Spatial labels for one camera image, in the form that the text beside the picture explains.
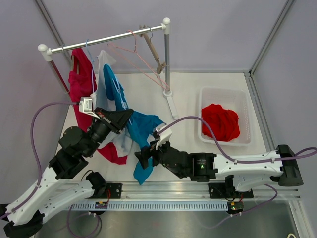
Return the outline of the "blue t shirt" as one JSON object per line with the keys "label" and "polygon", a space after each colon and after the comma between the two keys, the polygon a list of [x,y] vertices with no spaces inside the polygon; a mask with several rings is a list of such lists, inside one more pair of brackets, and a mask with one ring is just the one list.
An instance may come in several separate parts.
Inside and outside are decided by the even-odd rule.
{"label": "blue t shirt", "polygon": [[[111,67],[106,64],[103,68],[105,81],[109,85],[110,77],[114,75]],[[127,130],[130,138],[136,142],[142,149],[145,146],[149,146],[149,136],[153,133],[153,130],[163,124],[163,121],[156,115],[145,115],[140,112],[134,111],[127,124]],[[152,158],[149,159],[149,166],[144,170],[140,163],[137,163],[134,170],[134,178],[142,185],[153,171]]]}

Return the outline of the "pink wire hanger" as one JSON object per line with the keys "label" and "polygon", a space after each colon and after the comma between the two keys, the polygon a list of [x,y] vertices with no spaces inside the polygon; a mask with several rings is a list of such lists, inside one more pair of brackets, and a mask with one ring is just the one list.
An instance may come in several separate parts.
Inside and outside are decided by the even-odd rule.
{"label": "pink wire hanger", "polygon": [[[115,43],[108,43],[107,46],[110,48],[111,51],[113,51],[115,54],[117,54],[119,57],[121,57],[123,60],[125,60],[129,65],[131,65],[134,69],[136,69],[137,71],[139,71],[140,73],[142,73],[143,75],[145,75],[145,77],[147,77],[148,79],[150,79],[151,81],[153,81],[155,84],[159,85],[163,90],[168,91],[170,89],[170,86],[162,80],[161,78],[161,74],[157,74],[156,70],[154,70],[142,57],[141,55],[138,53],[137,51],[137,35],[135,33],[133,33],[131,30],[127,31],[128,33],[131,33],[132,36],[134,37],[134,47],[133,49],[128,49],[128,48],[124,48],[121,47],[119,45],[116,45]],[[137,58],[143,63],[144,66],[146,66],[147,69],[150,70],[150,73],[155,75],[155,78],[149,76],[148,73],[146,73],[144,70],[140,69],[139,67],[137,67],[135,64],[132,63],[132,61],[130,61],[122,52],[129,52],[131,54],[134,54],[137,56]]]}

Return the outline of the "red t shirt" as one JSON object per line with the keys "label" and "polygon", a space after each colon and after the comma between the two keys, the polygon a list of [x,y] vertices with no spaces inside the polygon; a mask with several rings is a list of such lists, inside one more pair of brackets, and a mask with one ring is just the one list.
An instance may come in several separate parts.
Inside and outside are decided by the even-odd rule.
{"label": "red t shirt", "polygon": [[239,117],[232,110],[211,104],[201,110],[202,119],[210,126],[217,141],[231,141],[240,135]]}

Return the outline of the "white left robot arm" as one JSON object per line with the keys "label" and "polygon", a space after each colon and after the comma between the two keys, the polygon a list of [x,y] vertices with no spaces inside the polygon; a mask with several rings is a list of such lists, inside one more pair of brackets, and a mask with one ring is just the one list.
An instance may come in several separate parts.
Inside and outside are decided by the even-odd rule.
{"label": "white left robot arm", "polygon": [[93,156],[110,133],[123,131],[133,112],[132,109],[110,112],[96,108],[95,120],[88,131],[77,126],[68,128],[59,140],[61,149],[35,184],[14,202],[0,206],[0,218],[7,221],[3,228],[6,236],[29,238],[68,206],[86,198],[104,196],[107,183],[98,172],[90,173],[83,181],[55,197],[52,194],[87,166],[86,158]]}

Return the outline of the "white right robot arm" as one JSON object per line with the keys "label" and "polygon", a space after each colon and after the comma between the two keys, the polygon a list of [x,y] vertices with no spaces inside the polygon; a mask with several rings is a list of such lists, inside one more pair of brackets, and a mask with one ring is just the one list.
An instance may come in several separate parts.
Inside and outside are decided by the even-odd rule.
{"label": "white right robot arm", "polygon": [[223,179],[224,191],[230,197],[272,182],[283,187],[304,183],[295,154],[288,145],[278,145],[275,150],[262,154],[234,156],[230,160],[222,154],[187,153],[173,148],[170,142],[157,146],[153,141],[135,152],[135,156],[143,169],[162,165],[180,179],[196,182]]}

